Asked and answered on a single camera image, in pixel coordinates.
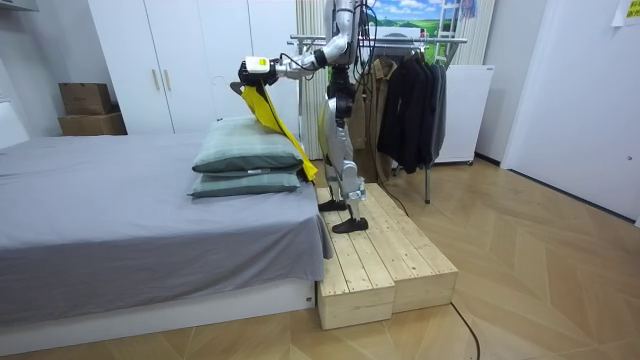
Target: gray bed sheet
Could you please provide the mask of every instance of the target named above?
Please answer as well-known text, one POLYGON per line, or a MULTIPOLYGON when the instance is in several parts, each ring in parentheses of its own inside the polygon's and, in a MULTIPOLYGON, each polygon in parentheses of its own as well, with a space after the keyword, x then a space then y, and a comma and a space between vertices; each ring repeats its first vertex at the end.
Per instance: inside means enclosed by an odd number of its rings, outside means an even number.
POLYGON ((0 326, 323 279, 333 254, 313 186, 194 200, 203 138, 0 149, 0 326))

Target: parquet floor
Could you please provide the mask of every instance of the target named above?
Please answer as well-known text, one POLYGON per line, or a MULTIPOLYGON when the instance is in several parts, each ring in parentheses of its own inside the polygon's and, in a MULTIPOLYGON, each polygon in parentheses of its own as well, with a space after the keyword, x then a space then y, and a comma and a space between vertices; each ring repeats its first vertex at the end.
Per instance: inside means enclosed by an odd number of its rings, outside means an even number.
MULTIPOLYGON (((482 359, 640 359, 640 229, 481 160, 387 185, 459 269, 482 359)), ((450 306, 322 331, 315 310, 8 359, 475 359, 450 306)))

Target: cabinet handle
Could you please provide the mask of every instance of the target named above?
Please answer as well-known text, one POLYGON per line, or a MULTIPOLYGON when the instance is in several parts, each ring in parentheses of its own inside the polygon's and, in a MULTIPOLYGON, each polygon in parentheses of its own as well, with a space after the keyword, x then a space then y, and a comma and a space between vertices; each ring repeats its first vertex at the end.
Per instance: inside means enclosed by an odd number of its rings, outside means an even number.
POLYGON ((165 80, 167 80, 167 89, 171 91, 171 80, 169 80, 169 72, 167 71, 167 69, 164 69, 164 78, 165 80))
POLYGON ((160 84, 158 83, 158 77, 156 76, 156 69, 152 69, 151 73, 153 74, 153 82, 156 83, 156 90, 160 91, 160 84))

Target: pillow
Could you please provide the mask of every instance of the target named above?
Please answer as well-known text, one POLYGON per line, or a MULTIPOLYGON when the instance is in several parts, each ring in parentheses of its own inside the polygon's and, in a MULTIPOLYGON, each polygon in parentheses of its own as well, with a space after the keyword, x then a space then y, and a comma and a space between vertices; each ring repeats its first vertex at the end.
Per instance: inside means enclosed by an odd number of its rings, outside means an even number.
POLYGON ((255 117, 226 118, 211 125, 193 171, 203 174, 270 169, 295 172, 302 157, 286 136, 262 126, 255 117))
POLYGON ((264 194, 295 191, 300 180, 294 173, 267 173, 245 177, 219 177, 201 174, 193 184, 194 198, 264 194))

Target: wooden step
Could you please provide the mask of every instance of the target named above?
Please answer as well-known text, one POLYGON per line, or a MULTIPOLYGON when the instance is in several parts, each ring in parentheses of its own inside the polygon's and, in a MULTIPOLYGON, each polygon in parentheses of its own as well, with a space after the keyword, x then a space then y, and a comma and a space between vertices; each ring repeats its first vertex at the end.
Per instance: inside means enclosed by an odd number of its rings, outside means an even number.
MULTIPOLYGON (((323 213, 335 250, 318 287, 323 329, 388 319, 392 313, 451 302, 458 270, 377 184, 366 185, 360 213, 367 231, 334 234, 348 219, 323 213)), ((317 189, 318 202, 330 199, 317 189)))

